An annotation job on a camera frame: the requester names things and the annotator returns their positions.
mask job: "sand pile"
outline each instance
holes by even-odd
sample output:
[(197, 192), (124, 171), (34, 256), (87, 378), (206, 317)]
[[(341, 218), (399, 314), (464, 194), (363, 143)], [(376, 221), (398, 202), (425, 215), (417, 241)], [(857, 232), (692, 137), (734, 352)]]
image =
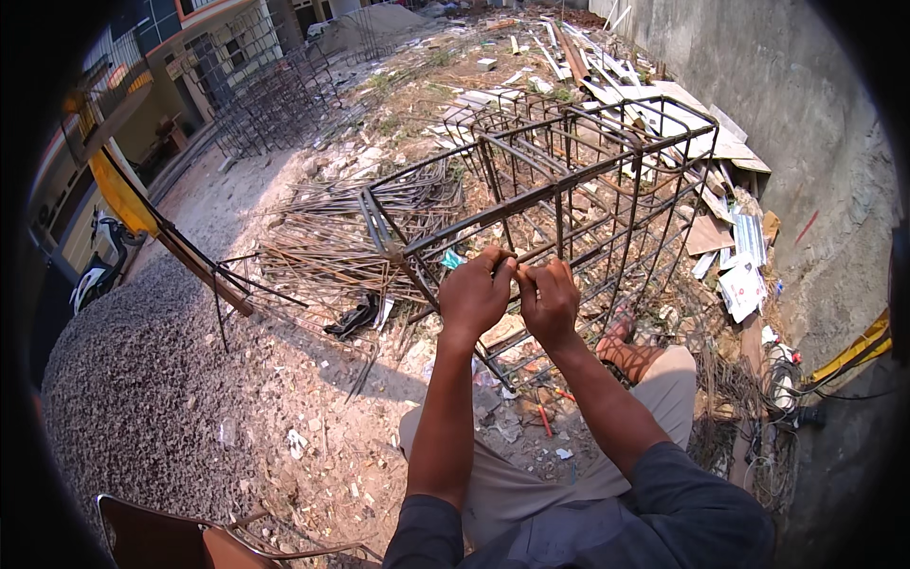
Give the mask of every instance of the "sand pile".
[(337, 17), (326, 27), (319, 39), (319, 47), (325, 54), (340, 49), (358, 51), (364, 49), (364, 34), (372, 28), (376, 46), (392, 43), (395, 36), (432, 22), (397, 4), (377, 4), (356, 12)]

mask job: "gravel pile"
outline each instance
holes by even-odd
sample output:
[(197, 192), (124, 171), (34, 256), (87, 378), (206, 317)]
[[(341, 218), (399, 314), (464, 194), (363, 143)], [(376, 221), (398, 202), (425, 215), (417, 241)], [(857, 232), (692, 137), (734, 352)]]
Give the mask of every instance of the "gravel pile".
[(45, 370), (43, 413), (63, 478), (96, 531), (98, 493), (219, 523), (252, 511), (240, 485), (256, 470), (249, 439), (239, 430), (236, 446), (216, 439), (223, 419), (239, 424), (249, 413), (246, 322), (231, 318), (226, 355), (211, 290), (163, 255), (66, 327)]

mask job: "forearm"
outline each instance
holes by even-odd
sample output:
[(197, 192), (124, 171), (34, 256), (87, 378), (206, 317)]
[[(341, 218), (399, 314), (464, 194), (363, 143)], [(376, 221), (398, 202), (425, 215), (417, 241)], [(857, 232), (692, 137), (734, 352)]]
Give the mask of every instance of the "forearm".
[(474, 458), (470, 359), (476, 341), (444, 330), (414, 435), (405, 495), (436, 496), (461, 509)]
[(623, 476), (631, 476), (632, 467), (652, 445), (670, 440), (651, 412), (612, 377), (577, 334), (548, 353), (569, 383), (594, 440)]

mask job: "white scooter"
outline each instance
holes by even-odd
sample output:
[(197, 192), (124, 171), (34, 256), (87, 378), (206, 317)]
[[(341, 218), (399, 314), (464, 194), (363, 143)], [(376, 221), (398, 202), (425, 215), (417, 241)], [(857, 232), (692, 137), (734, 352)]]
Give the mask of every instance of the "white scooter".
[(119, 219), (107, 215), (103, 209), (99, 211), (95, 206), (95, 211), (92, 213), (92, 247), (95, 246), (95, 237), (99, 230), (111, 247), (116, 250), (116, 262), (108, 265), (101, 260), (97, 251), (92, 253), (92, 258), (88, 260), (88, 265), (79, 278), (79, 284), (69, 295), (74, 315), (88, 306), (90, 302), (114, 288), (114, 282), (126, 263), (126, 245), (141, 245), (147, 237), (145, 231), (140, 231), (137, 236), (133, 235)]

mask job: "person's right hand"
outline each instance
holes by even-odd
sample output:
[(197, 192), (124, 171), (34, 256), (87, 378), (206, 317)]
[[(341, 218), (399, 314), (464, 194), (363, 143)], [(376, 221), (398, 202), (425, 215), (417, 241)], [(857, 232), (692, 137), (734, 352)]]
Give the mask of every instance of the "person's right hand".
[(521, 290), (524, 325), (541, 346), (550, 352), (575, 340), (581, 294), (572, 281), (569, 263), (551, 259), (544, 267), (522, 264), (515, 279)]

